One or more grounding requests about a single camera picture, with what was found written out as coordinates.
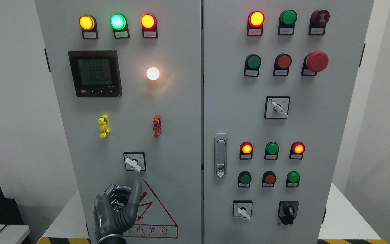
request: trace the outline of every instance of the white table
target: white table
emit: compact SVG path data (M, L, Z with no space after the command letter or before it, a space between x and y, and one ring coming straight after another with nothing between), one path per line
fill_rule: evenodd
M28 225L9 224L0 232L0 244L20 244L28 234Z
M331 184L326 208L319 239L380 239L334 184ZM75 193L43 237L88 238L79 192Z

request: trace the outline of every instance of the green indicator light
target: green indicator light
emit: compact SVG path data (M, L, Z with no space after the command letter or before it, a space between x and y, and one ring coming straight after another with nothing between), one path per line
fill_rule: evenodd
M300 181L300 175L296 171L292 171L292 172L288 173L287 179L291 183L297 183Z
M258 68L261 65L261 59L260 57L253 55L248 59L247 64L249 68Z
M294 24L294 22L296 22L296 20L297 20L297 14L294 10L284 11L281 14L281 22L283 25L291 26Z
M249 184L251 182L251 177L248 175L244 175L240 177L240 183L242 184Z
M121 14L111 16L110 22L114 29L124 29L126 26L126 18Z
M279 146L276 142L271 142L266 145L266 152L268 154L277 154L279 152Z

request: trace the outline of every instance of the gray metal panel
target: gray metal panel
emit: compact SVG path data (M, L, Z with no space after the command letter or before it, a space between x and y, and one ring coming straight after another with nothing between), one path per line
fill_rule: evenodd
M92 242L96 242L96 194L111 183L131 185L135 173L125 171L123 152L144 151L147 170L141 172L141 178L177 223L178 239L127 241L200 243L201 3L37 0L36 5ZM130 38L114 39L109 18L115 13L126 17ZM158 39L142 38L139 19L144 13L152 13L158 19ZM96 18L98 40L82 39L78 19L83 14ZM76 97L67 52L110 49L118 51L122 96ZM161 71L156 82L146 78L145 72L152 66ZM110 135L105 139L99 137L97 122L102 114L108 114L110 121ZM155 114L161 115L163 130L158 139L153 138ZM164 223L162 215L148 211L144 224ZM148 226L144 233L149 233Z
M347 118L372 0L205 0L204 1L204 197L205 243L316 243L336 158ZM294 35L278 36L278 18L293 9ZM330 21L323 36L309 36L313 11L327 9ZM262 37L247 37L248 15L263 11ZM305 56L321 50L328 67L316 77L301 76ZM272 76L278 54L290 54L288 77ZM243 77L245 58L258 54L260 76ZM265 119L266 96L290 96L288 119ZM214 137L226 133L227 173L214 170ZM252 160L239 160L239 146L254 146ZM280 146L278 160L265 160L268 142ZM291 144L306 146L302 160L288 159ZM250 188L238 188L247 170ZM265 171L275 172L273 188L262 188ZM298 188L286 188L286 175L296 170ZM233 218L233 200L252 200L251 222ZM279 224L281 200L299 201L294 225Z

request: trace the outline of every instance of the warning sign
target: warning sign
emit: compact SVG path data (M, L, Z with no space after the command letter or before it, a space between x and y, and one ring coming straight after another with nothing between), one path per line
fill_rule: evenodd
M178 238L178 225L153 189L145 180L143 182L144 192L139 202L138 220L123 235L125 237Z

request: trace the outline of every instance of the digital power meter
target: digital power meter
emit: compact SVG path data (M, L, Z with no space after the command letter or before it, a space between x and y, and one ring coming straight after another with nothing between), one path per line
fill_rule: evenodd
M116 50L69 51L68 59L76 96L121 96Z

